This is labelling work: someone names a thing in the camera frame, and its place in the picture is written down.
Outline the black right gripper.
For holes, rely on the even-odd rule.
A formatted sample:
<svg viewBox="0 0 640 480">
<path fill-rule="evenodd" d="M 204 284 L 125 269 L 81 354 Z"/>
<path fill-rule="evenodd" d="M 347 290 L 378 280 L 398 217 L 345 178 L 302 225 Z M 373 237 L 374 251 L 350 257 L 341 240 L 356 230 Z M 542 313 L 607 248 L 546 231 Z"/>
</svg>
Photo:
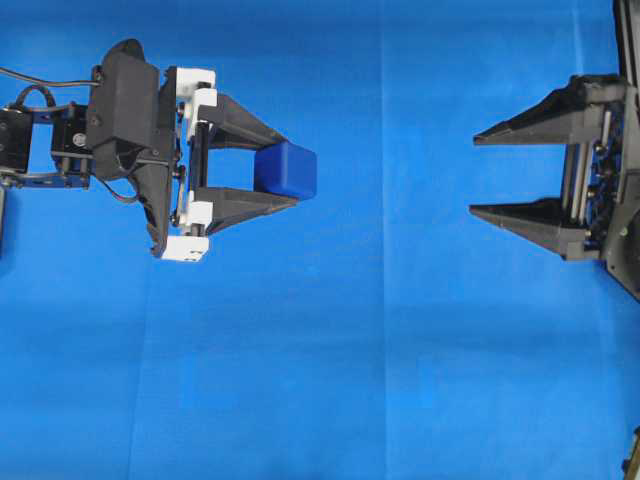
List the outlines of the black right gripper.
<svg viewBox="0 0 640 480">
<path fill-rule="evenodd" d="M 626 80 L 574 76 L 537 105 L 476 134 L 473 143 L 568 144 L 582 114 L 597 117 L 596 135 L 567 147 L 562 203 L 543 198 L 471 205 L 469 211 L 565 260 L 637 260 L 639 93 Z"/>
</svg>

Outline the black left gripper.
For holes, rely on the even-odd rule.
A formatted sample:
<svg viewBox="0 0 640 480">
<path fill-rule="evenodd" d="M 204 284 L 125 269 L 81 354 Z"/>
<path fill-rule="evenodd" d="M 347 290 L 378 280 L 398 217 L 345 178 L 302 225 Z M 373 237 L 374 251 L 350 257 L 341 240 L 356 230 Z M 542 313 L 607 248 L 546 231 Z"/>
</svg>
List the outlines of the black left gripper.
<svg viewBox="0 0 640 480">
<path fill-rule="evenodd" d="M 298 200 L 259 191 L 205 187 L 209 149 L 261 150 L 287 138 L 230 96 L 218 95 L 213 70 L 177 67 L 175 81 L 176 100 L 181 105 L 178 132 L 186 134 L 189 158 L 176 171 L 179 190 L 172 222 L 180 233 L 167 237 L 161 258 L 198 262 L 209 250 L 208 236 L 293 207 Z"/>
</svg>

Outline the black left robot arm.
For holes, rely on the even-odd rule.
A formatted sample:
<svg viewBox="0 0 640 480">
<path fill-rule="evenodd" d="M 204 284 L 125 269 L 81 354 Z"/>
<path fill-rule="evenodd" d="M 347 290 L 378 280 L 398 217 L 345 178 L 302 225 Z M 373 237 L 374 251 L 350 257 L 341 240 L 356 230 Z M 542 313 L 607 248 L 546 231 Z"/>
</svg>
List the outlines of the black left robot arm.
<svg viewBox="0 0 640 480">
<path fill-rule="evenodd" d="M 213 71 L 160 71 L 123 53 L 95 66 L 85 103 L 31 79 L 1 109 L 1 186 L 131 187 L 153 256 L 197 262 L 210 237 L 312 198 L 315 155 L 216 87 Z"/>
</svg>

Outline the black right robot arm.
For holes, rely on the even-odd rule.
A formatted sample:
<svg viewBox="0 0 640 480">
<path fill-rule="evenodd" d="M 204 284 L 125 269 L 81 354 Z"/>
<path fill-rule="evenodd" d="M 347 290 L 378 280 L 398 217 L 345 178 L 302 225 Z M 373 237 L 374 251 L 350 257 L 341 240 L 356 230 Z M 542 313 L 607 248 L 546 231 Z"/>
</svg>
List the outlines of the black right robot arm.
<svg viewBox="0 0 640 480">
<path fill-rule="evenodd" d="M 565 261 L 598 260 L 639 295 L 639 4 L 612 4 L 619 71 L 574 75 L 539 104 L 474 136 L 482 145 L 565 148 L 561 193 L 472 205 L 472 215 Z"/>
</svg>

